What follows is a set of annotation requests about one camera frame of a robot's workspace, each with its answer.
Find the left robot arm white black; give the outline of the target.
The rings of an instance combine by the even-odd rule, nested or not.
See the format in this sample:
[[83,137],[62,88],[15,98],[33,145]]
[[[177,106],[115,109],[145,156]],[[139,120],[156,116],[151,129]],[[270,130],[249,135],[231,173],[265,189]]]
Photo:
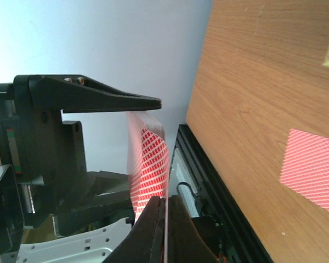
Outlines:
[[0,84],[0,262],[100,262],[131,230],[126,176],[88,172],[79,121],[63,113],[157,110],[157,98],[78,75],[20,75]]

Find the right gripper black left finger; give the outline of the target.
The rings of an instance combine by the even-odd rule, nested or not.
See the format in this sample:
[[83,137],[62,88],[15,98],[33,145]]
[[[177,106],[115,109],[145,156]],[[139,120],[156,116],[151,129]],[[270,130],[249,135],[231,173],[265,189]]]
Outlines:
[[164,227],[165,200],[158,196],[153,196],[128,236],[104,262],[162,262],[165,237]]

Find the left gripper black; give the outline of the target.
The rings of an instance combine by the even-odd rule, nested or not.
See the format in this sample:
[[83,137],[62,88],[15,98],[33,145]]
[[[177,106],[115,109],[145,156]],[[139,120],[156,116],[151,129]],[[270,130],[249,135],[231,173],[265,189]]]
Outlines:
[[128,175],[85,171],[80,122],[66,123],[81,87],[70,82],[0,84],[0,254],[19,250],[25,228],[53,214],[55,235],[132,209]]

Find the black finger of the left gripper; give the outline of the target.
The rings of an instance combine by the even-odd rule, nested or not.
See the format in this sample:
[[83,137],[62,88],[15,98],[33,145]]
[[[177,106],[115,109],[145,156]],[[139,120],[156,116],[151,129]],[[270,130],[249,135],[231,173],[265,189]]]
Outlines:
[[83,75],[18,75],[13,87],[16,101],[37,110],[95,113],[162,108],[159,98],[123,92]]

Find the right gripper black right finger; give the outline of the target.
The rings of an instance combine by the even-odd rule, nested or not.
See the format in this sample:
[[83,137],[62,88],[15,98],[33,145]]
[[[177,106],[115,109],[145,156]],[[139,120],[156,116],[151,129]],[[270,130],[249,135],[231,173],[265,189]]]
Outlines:
[[181,197],[169,198],[168,262],[217,262],[219,233],[210,217],[191,218]]

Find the red card being drawn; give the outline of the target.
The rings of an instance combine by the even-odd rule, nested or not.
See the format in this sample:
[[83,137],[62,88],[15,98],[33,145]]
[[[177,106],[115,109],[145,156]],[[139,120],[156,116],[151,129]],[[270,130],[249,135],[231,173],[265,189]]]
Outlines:
[[169,152],[164,139],[149,129],[141,130],[141,173],[136,196],[135,219],[138,220],[153,196],[164,201],[168,212]]

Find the red card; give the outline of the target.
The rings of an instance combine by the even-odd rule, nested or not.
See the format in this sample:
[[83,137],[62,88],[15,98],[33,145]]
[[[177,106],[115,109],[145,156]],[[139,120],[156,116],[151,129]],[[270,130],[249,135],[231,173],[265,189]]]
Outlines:
[[329,212],[329,138],[291,129],[280,183]]

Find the red playing card deck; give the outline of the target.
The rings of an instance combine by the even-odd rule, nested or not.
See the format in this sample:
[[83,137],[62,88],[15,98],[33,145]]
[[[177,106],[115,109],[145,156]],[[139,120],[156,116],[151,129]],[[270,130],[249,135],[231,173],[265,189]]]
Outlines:
[[135,220],[153,196],[168,197],[169,149],[163,125],[146,111],[128,112],[127,173]]

